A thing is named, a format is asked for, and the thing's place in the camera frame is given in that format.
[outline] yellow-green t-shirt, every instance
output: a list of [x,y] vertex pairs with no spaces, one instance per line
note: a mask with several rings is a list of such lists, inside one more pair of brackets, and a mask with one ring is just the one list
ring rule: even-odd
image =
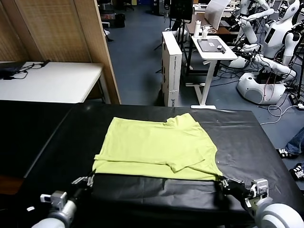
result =
[[96,173],[215,180],[217,148],[190,114],[167,122],[114,118],[93,170]]

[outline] white box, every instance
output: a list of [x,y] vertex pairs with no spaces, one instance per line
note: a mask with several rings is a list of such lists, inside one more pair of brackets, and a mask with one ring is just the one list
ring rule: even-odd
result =
[[172,32],[162,32],[161,89],[165,106],[178,103],[182,52]]
[[169,91],[164,93],[164,102],[167,107],[176,107],[179,100],[179,91]]

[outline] sneaker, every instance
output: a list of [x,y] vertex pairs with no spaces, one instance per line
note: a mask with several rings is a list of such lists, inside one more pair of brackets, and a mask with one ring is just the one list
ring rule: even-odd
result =
[[289,172],[294,178],[294,180],[296,181],[304,180],[304,172],[301,163],[297,163],[293,169],[289,170]]
[[280,155],[281,158],[296,158],[298,155],[294,155],[292,153],[289,153],[284,148],[283,149],[277,149],[277,153]]

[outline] wooden partition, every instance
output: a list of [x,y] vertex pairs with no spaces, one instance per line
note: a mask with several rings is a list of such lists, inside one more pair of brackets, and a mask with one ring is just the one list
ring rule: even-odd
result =
[[96,0],[0,0],[0,61],[104,65],[112,104],[120,97]]

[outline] white desk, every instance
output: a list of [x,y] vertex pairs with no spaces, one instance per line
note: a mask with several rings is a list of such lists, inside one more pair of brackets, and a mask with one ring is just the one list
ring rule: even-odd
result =
[[[194,14],[204,13],[206,11],[206,4],[193,4]],[[223,17],[230,17],[231,12],[235,11],[235,7],[226,7],[223,13]]]
[[[202,37],[194,38],[192,36],[191,38],[192,38],[193,43],[195,44],[197,50],[199,51],[201,58],[203,60],[205,60],[203,64],[210,63],[205,83],[200,83],[199,85],[189,85],[189,84],[186,85],[186,86],[194,87],[196,95],[199,100],[199,105],[192,105],[191,108],[216,109],[216,107],[214,105],[206,105],[206,100],[207,100],[207,96],[209,93],[211,81],[213,79],[213,74],[214,74],[216,63],[218,60],[235,60],[238,57],[227,46],[227,44],[225,44],[225,42],[218,36],[207,36],[207,39],[217,39],[221,43],[222,47],[226,50],[226,52],[224,54],[221,52],[203,52],[198,44],[198,39],[202,39]],[[200,91],[200,86],[204,87],[203,92]]]
[[[54,103],[84,102],[95,83],[102,85],[102,65],[95,63],[50,62],[40,69],[28,70],[24,79],[0,79],[0,100]],[[23,77],[25,73],[15,75]]]

